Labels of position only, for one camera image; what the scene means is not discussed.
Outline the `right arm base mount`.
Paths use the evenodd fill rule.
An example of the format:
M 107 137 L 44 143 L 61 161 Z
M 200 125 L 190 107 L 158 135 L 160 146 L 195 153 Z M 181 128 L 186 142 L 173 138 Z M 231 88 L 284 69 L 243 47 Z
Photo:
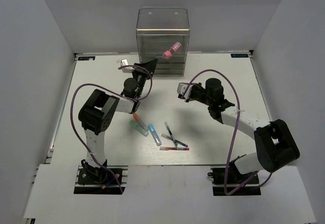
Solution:
M 212 190 L 214 196 L 225 196 L 224 193 L 224 170 L 225 168 L 211 168 L 207 173 L 207 177 L 212 180 Z M 252 173 L 241 175 L 233 173 L 231 170 L 228 172 L 227 176 L 227 191 L 232 191 L 235 187 L 240 185 L 244 180 L 246 180 Z M 255 175 L 247 184 L 233 193 L 233 196 L 260 196 L 261 190 L 258 188 L 259 178 Z

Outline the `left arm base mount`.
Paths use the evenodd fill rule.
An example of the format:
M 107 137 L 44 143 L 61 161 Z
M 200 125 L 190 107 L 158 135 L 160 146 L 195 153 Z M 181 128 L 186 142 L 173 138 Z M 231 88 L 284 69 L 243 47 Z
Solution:
M 112 172 L 118 179 L 121 189 L 124 191 L 127 183 L 128 168 L 112 167 Z M 100 176 L 95 176 L 79 166 L 75 186 L 75 195 L 121 195 L 113 174 L 108 171 L 101 172 Z

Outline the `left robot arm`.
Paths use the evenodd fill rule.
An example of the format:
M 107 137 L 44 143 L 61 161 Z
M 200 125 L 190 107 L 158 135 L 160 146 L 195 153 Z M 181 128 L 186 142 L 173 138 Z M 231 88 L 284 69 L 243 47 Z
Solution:
M 107 159 L 104 152 L 105 131 L 108 129 L 115 112 L 134 114 L 142 100 L 142 92 L 147 80 L 152 80 L 158 59 L 134 65 L 122 64 L 124 73 L 131 73 L 123 83 L 120 94 L 106 94 L 106 89 L 98 86 L 79 111 L 78 119 L 86 134 L 83 144 L 87 157 L 82 161 L 84 169 L 90 171 L 90 177 L 97 183 L 107 178 Z

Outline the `pink capped red stapler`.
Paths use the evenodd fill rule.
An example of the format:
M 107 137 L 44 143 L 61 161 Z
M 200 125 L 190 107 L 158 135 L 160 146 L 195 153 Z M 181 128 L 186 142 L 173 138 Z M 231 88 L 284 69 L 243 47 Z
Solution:
M 176 42 L 169 50 L 166 50 L 162 54 L 163 59 L 170 59 L 181 47 L 182 44 L 180 42 Z

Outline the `red pen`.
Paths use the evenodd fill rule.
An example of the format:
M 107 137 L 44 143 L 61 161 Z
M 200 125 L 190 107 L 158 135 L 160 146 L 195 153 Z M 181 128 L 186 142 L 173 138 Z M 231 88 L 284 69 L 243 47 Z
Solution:
M 188 147 L 165 147 L 161 146 L 159 148 L 160 150 L 168 151 L 168 150 L 184 150 L 184 151 L 189 151 Z

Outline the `purple pen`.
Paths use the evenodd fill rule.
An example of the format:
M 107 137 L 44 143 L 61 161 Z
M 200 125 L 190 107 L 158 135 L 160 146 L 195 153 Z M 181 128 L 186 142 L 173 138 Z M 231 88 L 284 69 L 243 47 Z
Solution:
M 161 134 L 161 136 L 163 137 L 163 138 L 165 138 L 165 139 L 168 139 L 168 140 L 171 140 L 171 141 L 175 141 L 178 145 L 181 145 L 181 146 L 183 146 L 183 147 L 188 147 L 188 145 L 187 144 L 185 144 L 185 143 L 183 143 L 183 142 L 181 142 L 181 141 L 179 141 L 179 140 L 173 140 L 173 138 L 171 137 L 171 136 L 169 136 L 169 135 L 166 135 L 166 134 Z

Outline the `clear acrylic drawer organizer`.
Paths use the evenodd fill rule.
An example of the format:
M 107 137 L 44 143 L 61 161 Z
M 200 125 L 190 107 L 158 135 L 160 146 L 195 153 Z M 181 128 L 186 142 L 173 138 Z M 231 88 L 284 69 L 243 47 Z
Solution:
M 186 8 L 142 7 L 138 12 L 136 38 L 140 63 L 155 58 L 156 75 L 183 76 L 189 46 L 190 26 Z M 182 47 L 170 58 L 163 53 L 176 42 Z

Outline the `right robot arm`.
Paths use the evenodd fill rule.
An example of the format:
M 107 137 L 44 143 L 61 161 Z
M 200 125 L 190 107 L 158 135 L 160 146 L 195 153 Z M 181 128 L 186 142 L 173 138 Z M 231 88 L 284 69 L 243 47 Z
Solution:
M 229 102 L 221 81 L 210 78 L 200 83 L 179 83 L 178 97 L 186 102 L 197 101 L 208 107 L 210 116 L 221 124 L 232 126 L 255 142 L 256 152 L 239 156 L 229 163 L 230 179 L 242 182 L 248 174 L 260 170 L 274 173 L 300 157 L 300 151 L 285 121 L 253 118 Z

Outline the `green grey pen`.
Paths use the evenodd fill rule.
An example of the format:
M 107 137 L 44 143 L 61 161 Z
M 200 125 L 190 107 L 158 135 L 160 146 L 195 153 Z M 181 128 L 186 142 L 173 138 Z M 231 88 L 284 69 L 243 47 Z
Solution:
M 169 127 L 169 125 L 168 125 L 168 123 L 166 121 L 164 122 L 164 125 L 165 125 L 165 127 L 166 127 L 172 141 L 176 144 L 177 143 L 176 139 L 175 139 L 175 137 L 174 137 L 174 135 L 173 135 L 173 133 L 172 133 L 172 131 L 171 131 L 171 129 L 170 129 L 170 127 Z

